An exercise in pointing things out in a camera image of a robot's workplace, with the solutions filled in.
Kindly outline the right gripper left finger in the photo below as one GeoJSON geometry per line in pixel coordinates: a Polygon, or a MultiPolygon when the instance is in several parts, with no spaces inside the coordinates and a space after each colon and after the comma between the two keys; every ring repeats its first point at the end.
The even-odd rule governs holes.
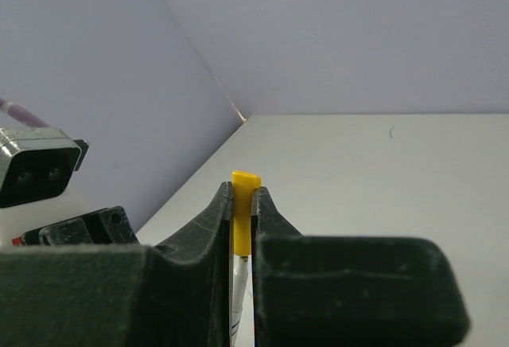
{"type": "Polygon", "coordinates": [[[229,346],[233,188],[154,245],[1,245],[4,346],[229,346]]]}

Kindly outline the yellow marker pen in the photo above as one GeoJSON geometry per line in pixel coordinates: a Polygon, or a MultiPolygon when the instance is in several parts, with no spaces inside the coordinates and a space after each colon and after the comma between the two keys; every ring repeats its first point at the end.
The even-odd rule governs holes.
{"type": "Polygon", "coordinates": [[[231,297],[231,345],[235,346],[249,277],[249,256],[240,256],[234,266],[231,297]]]}

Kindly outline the yellow pen cap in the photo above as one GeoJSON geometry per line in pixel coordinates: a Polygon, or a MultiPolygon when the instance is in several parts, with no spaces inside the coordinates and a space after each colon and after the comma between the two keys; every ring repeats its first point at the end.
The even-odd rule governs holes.
{"type": "Polygon", "coordinates": [[[231,175],[233,187],[233,247],[239,257],[251,254],[251,205],[254,192],[262,179],[252,173],[235,170],[231,175]]]}

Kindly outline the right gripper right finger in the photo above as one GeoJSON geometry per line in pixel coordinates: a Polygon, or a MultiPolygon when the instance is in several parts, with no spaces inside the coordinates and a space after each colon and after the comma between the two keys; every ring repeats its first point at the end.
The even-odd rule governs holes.
{"type": "Polygon", "coordinates": [[[470,319],[453,269],[415,237],[305,236],[258,189],[251,206],[257,346],[456,346],[470,319]]]}

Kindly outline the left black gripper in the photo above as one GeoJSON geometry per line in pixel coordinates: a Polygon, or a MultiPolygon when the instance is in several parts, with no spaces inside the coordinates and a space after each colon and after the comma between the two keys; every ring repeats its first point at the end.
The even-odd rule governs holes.
{"type": "Polygon", "coordinates": [[[138,243],[121,206],[99,209],[35,228],[12,239],[13,246],[138,243]]]}

